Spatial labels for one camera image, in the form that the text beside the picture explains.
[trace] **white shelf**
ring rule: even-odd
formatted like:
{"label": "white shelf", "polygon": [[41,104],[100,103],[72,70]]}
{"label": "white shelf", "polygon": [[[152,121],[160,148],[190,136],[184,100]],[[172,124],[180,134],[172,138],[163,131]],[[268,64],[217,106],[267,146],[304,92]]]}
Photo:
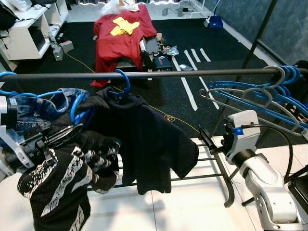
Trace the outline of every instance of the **white shelf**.
{"label": "white shelf", "polygon": [[[13,6],[9,5],[7,0],[1,1],[5,1],[5,4],[21,20],[30,18],[36,19],[24,20],[21,22],[17,21],[14,26],[9,29],[10,36],[3,39],[8,49],[4,47],[3,42],[0,42],[0,49],[5,54],[6,58],[8,60],[42,58],[50,46],[49,39],[46,38],[48,36],[48,32],[51,32],[53,36],[56,36],[60,30],[59,26],[61,27],[63,25],[68,16],[65,0],[57,0],[58,7],[56,7],[55,3],[52,3],[46,5],[49,9],[42,7],[41,9],[36,10],[34,7],[31,7],[26,12],[16,10]],[[45,44],[39,51],[36,48],[36,45],[28,30],[30,26],[37,26],[44,36]]]}

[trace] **white tape line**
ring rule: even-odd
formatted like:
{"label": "white tape line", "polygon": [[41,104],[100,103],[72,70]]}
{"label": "white tape line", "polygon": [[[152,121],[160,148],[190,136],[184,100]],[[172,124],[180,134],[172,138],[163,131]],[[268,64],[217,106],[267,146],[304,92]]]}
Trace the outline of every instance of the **white tape line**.
{"label": "white tape line", "polygon": [[[179,67],[179,64],[178,64],[177,60],[175,59],[175,57],[173,56],[171,59],[172,59],[172,62],[173,62],[173,64],[174,64],[176,70],[177,70],[177,71],[181,71],[181,69],[180,69],[180,67]],[[181,80],[182,80],[182,83],[183,83],[184,88],[185,88],[185,90],[186,90],[186,93],[187,93],[187,95],[188,95],[189,101],[191,102],[191,105],[192,105],[192,107],[193,107],[193,110],[194,110],[194,111],[197,111],[198,106],[197,106],[197,104],[196,104],[196,101],[195,101],[194,98],[193,98],[192,91],[191,91],[191,89],[189,88],[186,79],[182,77]]]}
{"label": "white tape line", "polygon": [[191,50],[192,50],[192,54],[193,54],[194,58],[196,59],[196,61],[197,61],[198,63],[200,63],[201,60],[199,59],[199,57],[198,57],[196,51],[195,51],[194,49],[191,49]]}
{"label": "white tape line", "polygon": [[[193,69],[194,69],[195,71],[197,71],[198,69],[197,69],[196,65],[193,63],[193,60],[192,60],[191,56],[189,55],[188,51],[185,50],[184,53],[185,53],[186,57],[188,58],[189,62],[191,63]],[[202,85],[204,86],[205,90],[208,90],[208,87],[207,87],[207,85],[204,83],[203,79],[202,79],[201,77],[199,77],[199,79],[201,80],[201,83],[202,83]],[[211,93],[209,93],[208,96],[209,96],[212,100],[214,100],[214,97],[212,96]],[[216,107],[216,109],[219,110],[218,104],[217,104],[216,102],[213,102],[213,104],[214,104],[214,106]]]}
{"label": "white tape line", "polygon": [[210,58],[206,55],[205,51],[203,50],[203,48],[200,48],[201,54],[203,55],[203,57],[205,58],[205,60],[207,60],[208,62],[210,62]]}

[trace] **yellow cloth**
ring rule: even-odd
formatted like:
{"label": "yellow cloth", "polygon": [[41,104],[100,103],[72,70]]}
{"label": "yellow cloth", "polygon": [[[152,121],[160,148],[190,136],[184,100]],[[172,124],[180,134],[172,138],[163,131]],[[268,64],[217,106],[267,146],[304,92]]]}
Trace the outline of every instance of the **yellow cloth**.
{"label": "yellow cloth", "polygon": [[129,23],[127,20],[124,20],[122,17],[118,17],[113,20],[113,23],[117,24],[115,28],[110,32],[113,36],[122,35],[127,33],[131,35],[135,28],[139,27],[139,22]]}

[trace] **blue wall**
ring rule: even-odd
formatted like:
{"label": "blue wall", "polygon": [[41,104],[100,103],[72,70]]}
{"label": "blue wall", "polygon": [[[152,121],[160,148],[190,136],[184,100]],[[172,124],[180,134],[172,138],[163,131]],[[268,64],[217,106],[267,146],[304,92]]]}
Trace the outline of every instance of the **blue wall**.
{"label": "blue wall", "polygon": [[[253,42],[270,0],[221,0],[217,15]],[[205,0],[212,10],[216,0]],[[308,60],[308,0],[278,0],[261,40],[288,64]]]}

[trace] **white bag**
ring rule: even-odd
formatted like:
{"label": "white bag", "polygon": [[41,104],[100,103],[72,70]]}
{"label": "white bag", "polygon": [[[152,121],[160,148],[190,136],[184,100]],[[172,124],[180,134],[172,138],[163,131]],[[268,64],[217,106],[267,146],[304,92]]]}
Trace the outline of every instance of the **white bag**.
{"label": "white bag", "polygon": [[32,5],[32,2],[30,0],[7,0],[7,1],[21,12],[27,11]]}

